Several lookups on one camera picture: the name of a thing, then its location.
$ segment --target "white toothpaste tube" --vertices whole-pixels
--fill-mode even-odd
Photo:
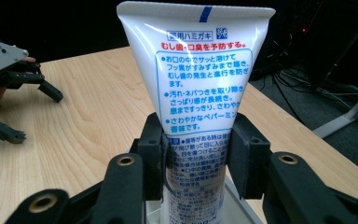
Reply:
[[[161,223],[223,222],[230,131],[274,13],[264,7],[117,6],[171,146]]]

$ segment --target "brass bolt hole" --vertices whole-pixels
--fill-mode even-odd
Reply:
[[[54,206],[57,202],[57,196],[54,194],[45,194],[37,197],[28,207],[31,213],[41,213]]]
[[[298,163],[298,160],[295,157],[289,155],[281,155],[279,157],[279,160],[283,161],[284,163],[292,164],[292,165]]]
[[[127,157],[123,157],[120,160],[117,161],[117,164],[120,166],[126,166],[126,165],[131,165],[135,162],[135,159],[133,157],[127,156]]]

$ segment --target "printed label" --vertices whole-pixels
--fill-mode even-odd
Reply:
[[[202,52],[156,54],[159,114],[171,146],[166,175],[174,193],[164,190],[171,224],[221,223],[227,146],[253,57],[249,49],[205,52],[215,43],[181,48],[194,46]]]

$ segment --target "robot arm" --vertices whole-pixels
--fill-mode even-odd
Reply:
[[[38,89],[58,103],[62,93],[45,80],[39,63],[22,61],[27,56],[27,50],[0,42],[0,87],[16,90],[22,84],[39,84]],[[18,144],[25,140],[25,133],[0,122],[0,139]]]

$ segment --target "wooden table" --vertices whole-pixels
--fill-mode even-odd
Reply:
[[[108,162],[131,146],[154,112],[130,48],[43,63],[42,71],[62,91],[61,102],[24,85],[0,104],[0,121],[27,133],[19,145],[0,141],[0,223],[39,190],[74,196],[103,180]],[[327,186],[358,198],[358,167],[250,84],[240,112],[272,151],[301,156]],[[264,220],[261,202],[249,203]]]

